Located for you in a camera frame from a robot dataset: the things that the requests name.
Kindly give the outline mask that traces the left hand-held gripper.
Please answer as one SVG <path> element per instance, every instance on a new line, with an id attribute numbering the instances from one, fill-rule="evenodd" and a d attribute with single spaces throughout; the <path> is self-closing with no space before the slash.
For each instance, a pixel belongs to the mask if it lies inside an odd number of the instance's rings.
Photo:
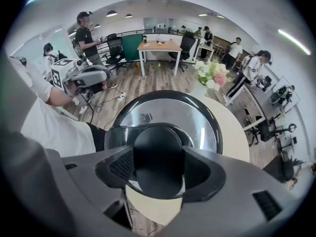
<path id="1" fill-rule="evenodd" d="M 73 101 L 78 106 L 85 106 L 90 101 L 92 91 L 82 89 L 78 95 L 69 92 L 69 87 L 74 85 L 71 78 L 83 70 L 83 81 L 85 84 L 98 84 L 110 78 L 110 72 L 97 66 L 87 67 L 87 64 L 81 59 L 64 58 L 51 66 L 52 82 L 55 87 L 63 90 L 66 95 L 73 97 Z"/>

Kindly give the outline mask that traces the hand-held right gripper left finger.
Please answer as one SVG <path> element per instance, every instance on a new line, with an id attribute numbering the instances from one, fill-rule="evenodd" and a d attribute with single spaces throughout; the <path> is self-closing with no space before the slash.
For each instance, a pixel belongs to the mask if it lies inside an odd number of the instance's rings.
<path id="1" fill-rule="evenodd" d="M 134 237 L 106 215 L 121 209 L 126 181 L 110 169 L 129 147 L 62 158 L 18 132 L 2 136 L 2 169 L 23 207 L 62 237 Z"/>

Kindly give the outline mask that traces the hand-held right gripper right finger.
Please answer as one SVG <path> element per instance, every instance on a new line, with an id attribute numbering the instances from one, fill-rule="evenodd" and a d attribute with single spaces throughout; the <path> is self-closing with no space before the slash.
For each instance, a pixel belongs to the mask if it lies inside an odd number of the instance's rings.
<path id="1" fill-rule="evenodd" d="M 260 168 L 184 147 L 189 183 L 181 210 L 163 237 L 270 237 L 301 204 L 285 185 Z"/>

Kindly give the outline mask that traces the black silver pressure cooker lid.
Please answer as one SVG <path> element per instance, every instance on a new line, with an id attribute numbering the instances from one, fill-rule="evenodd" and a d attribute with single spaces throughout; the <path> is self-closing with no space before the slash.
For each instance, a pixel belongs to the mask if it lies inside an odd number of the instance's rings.
<path id="1" fill-rule="evenodd" d="M 106 149 L 121 146 L 131 150 L 112 161 L 110 171 L 148 197 L 206 201 L 226 181 L 223 167 L 206 157 L 223 151 L 219 123 L 186 93 L 154 91 L 127 104 L 105 138 Z"/>

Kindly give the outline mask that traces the black office chair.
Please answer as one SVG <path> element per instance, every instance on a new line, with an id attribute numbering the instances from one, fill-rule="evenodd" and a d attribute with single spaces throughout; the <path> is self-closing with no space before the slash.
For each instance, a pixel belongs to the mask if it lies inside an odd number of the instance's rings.
<path id="1" fill-rule="evenodd" d="M 183 65 L 183 62 L 188 60 L 190 57 L 190 50 L 196 42 L 195 38 L 190 38 L 188 36 L 183 36 L 180 44 L 180 48 L 182 49 L 180 52 L 172 51 L 169 52 L 168 55 L 170 58 L 175 59 L 175 67 L 174 74 L 177 73 L 178 68 L 180 67 L 182 71 L 184 71 L 183 66 L 188 67 L 187 65 Z"/>
<path id="2" fill-rule="evenodd" d="M 272 161 L 270 161 L 263 170 L 278 180 L 280 183 L 286 183 L 294 177 L 294 167 L 301 162 L 293 160 L 287 151 L 282 151 Z"/>
<path id="3" fill-rule="evenodd" d="M 106 53 L 102 57 L 106 58 L 106 64 L 114 65 L 111 70 L 115 70 L 116 74 L 119 73 L 119 68 L 127 68 L 126 62 L 122 62 L 125 59 L 125 53 L 122 47 L 122 38 L 116 34 L 110 34 L 107 36 L 107 44 L 109 48 L 109 55 Z"/>
<path id="4" fill-rule="evenodd" d="M 270 123 L 266 120 L 262 121 L 254 127 L 246 130 L 246 132 L 252 135 L 249 146 L 252 147 L 253 144 L 258 145 L 259 137 L 262 142 L 267 142 L 273 137 L 285 134 L 286 132 L 292 133 L 295 131 L 296 128 L 297 126 L 291 123 L 288 128 L 270 130 Z"/>

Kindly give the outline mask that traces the green partition panel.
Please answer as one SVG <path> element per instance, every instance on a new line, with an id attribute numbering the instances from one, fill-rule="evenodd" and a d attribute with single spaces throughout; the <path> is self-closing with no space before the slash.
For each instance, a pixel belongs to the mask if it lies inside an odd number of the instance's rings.
<path id="1" fill-rule="evenodd" d="M 142 41 L 142 34 L 127 35 L 122 37 L 122 48 L 127 62 L 139 60 L 138 47 Z"/>

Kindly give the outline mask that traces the person's black trousers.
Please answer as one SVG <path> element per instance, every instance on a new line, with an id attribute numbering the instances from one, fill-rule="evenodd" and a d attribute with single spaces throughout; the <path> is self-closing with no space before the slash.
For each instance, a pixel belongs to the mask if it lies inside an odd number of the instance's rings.
<path id="1" fill-rule="evenodd" d="M 89 126 L 91 130 L 96 152 L 103 151 L 104 145 L 105 145 L 105 136 L 106 136 L 107 131 L 99 127 L 96 127 L 90 123 L 87 123 L 87 125 Z"/>

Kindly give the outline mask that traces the person's white shirt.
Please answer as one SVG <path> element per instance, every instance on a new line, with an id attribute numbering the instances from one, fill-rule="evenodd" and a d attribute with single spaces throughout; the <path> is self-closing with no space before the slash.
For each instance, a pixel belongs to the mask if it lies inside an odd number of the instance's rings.
<path id="1" fill-rule="evenodd" d="M 52 106 L 46 104 L 53 85 L 47 82 L 31 63 L 23 65 L 15 57 L 9 57 L 8 60 L 36 96 L 19 132 L 46 149 L 56 150 L 61 157 L 95 153 L 92 133 L 87 123 L 60 115 Z"/>

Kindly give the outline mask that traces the round beige table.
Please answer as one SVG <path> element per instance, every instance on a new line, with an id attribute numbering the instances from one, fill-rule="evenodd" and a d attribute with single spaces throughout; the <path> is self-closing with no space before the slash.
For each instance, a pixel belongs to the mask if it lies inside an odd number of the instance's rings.
<path id="1" fill-rule="evenodd" d="M 248 141 L 238 120 L 221 103 L 203 96 L 199 100 L 217 119 L 223 138 L 223 155 L 250 162 Z M 155 199 L 142 195 L 126 186 L 127 205 L 133 228 L 146 228 L 150 223 L 168 225 L 180 212 L 182 198 Z"/>

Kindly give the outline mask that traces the wooden desk white legs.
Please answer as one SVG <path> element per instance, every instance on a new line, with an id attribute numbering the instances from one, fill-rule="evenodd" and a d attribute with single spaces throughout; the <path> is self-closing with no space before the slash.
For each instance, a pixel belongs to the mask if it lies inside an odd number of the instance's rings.
<path id="1" fill-rule="evenodd" d="M 180 46 L 177 46 L 172 41 L 165 41 L 162 44 L 158 44 L 156 41 L 149 41 L 147 43 L 141 42 L 137 50 L 139 53 L 141 75 L 143 77 L 145 76 L 144 62 L 146 61 L 146 52 L 153 52 L 153 51 L 175 52 L 177 56 L 176 56 L 176 63 L 175 63 L 173 75 L 176 76 L 179 62 L 180 62 L 181 51 L 182 51 L 182 48 Z"/>

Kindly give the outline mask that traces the white vase with flowers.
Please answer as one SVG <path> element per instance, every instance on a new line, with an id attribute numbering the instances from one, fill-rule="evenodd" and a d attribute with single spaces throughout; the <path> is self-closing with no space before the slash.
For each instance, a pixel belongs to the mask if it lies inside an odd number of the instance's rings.
<path id="1" fill-rule="evenodd" d="M 208 89 L 219 91 L 227 82 L 232 81 L 229 70 L 217 60 L 203 62 L 197 61 L 193 68 L 197 73 L 197 81 L 190 93 L 195 98 L 200 98 Z"/>

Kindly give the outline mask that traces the white ceiling light strip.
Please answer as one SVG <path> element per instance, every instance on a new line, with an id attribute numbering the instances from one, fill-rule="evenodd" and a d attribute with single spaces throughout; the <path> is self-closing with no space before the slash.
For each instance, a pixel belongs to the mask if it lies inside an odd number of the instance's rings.
<path id="1" fill-rule="evenodd" d="M 297 40 L 295 37 L 293 37 L 289 33 L 285 32 L 281 29 L 278 29 L 278 33 L 281 34 L 282 36 L 284 36 L 285 38 L 287 38 L 288 40 L 290 40 L 296 46 L 298 46 L 306 55 L 312 54 L 312 52 L 303 43 L 301 43 L 299 40 Z"/>

